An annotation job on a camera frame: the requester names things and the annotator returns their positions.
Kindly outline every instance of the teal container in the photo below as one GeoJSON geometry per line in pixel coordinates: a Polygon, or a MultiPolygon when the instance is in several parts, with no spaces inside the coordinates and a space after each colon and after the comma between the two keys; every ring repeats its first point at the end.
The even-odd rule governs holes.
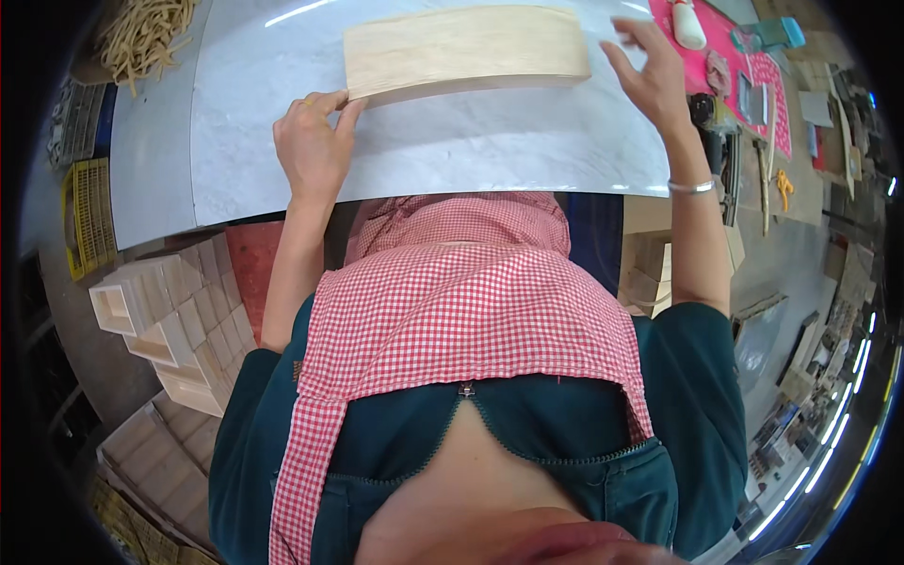
{"type": "Polygon", "coordinates": [[[794,18],[776,18],[731,30],[731,41],[742,53],[772,52],[803,47],[804,32],[794,18]]]}

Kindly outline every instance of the white table surface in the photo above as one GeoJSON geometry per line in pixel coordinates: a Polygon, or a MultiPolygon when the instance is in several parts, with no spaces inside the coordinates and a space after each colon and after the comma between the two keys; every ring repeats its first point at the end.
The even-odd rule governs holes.
{"type": "MultiPolygon", "coordinates": [[[[118,246],[285,210],[289,189],[271,126],[293,99],[344,88],[344,29],[447,6],[539,3],[202,0],[189,29],[194,41],[178,53],[182,67],[160,83],[143,81],[134,101],[128,87],[119,89],[111,152],[118,246]]],[[[662,142],[597,47],[615,39],[612,15],[649,17],[646,0],[543,4],[578,14],[590,80],[365,110],[339,201],[483,190],[666,196],[662,142]]],[[[645,56],[629,58],[639,68],[645,56]]]]}

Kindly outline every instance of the white glue bottle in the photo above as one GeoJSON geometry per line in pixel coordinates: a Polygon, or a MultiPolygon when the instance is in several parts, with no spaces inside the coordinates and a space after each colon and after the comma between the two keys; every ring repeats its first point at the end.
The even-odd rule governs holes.
{"type": "Polygon", "coordinates": [[[699,51],[706,47],[706,34],[693,11],[692,0],[672,1],[672,27],[675,40],[684,49],[699,51]]]}

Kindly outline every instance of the red gingham apron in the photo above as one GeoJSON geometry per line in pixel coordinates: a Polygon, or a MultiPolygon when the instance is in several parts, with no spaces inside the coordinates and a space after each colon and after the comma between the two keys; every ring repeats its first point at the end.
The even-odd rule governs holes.
{"type": "Polygon", "coordinates": [[[350,400],[434,382],[543,373],[617,382],[632,442],[653,436],[630,315],[568,261],[550,193],[366,202],[344,268],[308,323],[269,560],[307,564],[326,469],[350,400]]]}

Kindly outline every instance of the wood shavings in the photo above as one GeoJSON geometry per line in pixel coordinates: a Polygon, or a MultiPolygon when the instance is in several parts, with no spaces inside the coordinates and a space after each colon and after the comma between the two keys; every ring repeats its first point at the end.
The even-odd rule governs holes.
{"type": "Polygon", "coordinates": [[[100,64],[113,74],[117,86],[128,84],[132,98],[138,95],[136,79],[153,73],[163,77],[164,67],[179,62],[173,54],[192,41],[185,37],[170,46],[173,38],[188,30],[194,6],[201,0],[126,0],[116,19],[98,38],[100,64]]]}

